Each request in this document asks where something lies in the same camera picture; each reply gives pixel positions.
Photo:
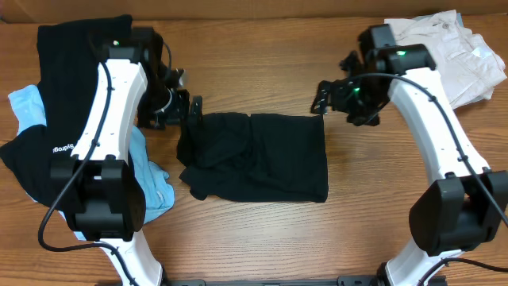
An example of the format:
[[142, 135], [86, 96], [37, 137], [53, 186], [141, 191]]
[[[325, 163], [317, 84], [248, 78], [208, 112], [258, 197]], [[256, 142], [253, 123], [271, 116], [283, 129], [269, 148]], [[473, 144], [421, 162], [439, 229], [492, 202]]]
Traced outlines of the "black t-shirt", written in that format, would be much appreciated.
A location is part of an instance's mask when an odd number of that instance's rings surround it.
[[328, 198], [324, 120], [281, 114], [206, 114], [182, 126], [179, 178], [198, 200], [315, 202]]

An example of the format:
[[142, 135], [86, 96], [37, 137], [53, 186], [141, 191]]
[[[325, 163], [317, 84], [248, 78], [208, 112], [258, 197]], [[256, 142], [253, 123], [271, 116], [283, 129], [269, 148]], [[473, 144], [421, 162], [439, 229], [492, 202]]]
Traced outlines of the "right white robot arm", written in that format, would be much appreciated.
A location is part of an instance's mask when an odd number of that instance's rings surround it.
[[437, 272], [490, 242], [506, 222], [507, 174], [493, 171], [475, 150], [448, 104], [437, 66], [421, 44], [352, 52], [345, 79], [322, 81], [310, 108], [346, 114], [355, 126], [377, 126], [393, 104], [425, 163], [428, 189], [411, 207], [411, 237], [383, 263], [375, 285], [439, 285]]

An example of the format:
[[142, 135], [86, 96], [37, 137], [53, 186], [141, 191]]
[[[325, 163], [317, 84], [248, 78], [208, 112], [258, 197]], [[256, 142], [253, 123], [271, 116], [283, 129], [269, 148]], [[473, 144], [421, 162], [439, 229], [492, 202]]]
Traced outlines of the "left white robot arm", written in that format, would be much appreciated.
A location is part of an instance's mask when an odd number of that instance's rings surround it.
[[[170, 49], [155, 32], [106, 42], [98, 57], [98, 82], [87, 123], [71, 155], [51, 167], [59, 194], [42, 219], [37, 238], [62, 253], [102, 249], [123, 285], [168, 285], [142, 231], [146, 200], [129, 164], [134, 125], [164, 129], [202, 120], [202, 97], [183, 89], [183, 69], [161, 60]], [[85, 237], [81, 245], [50, 246], [44, 229], [56, 209]]]

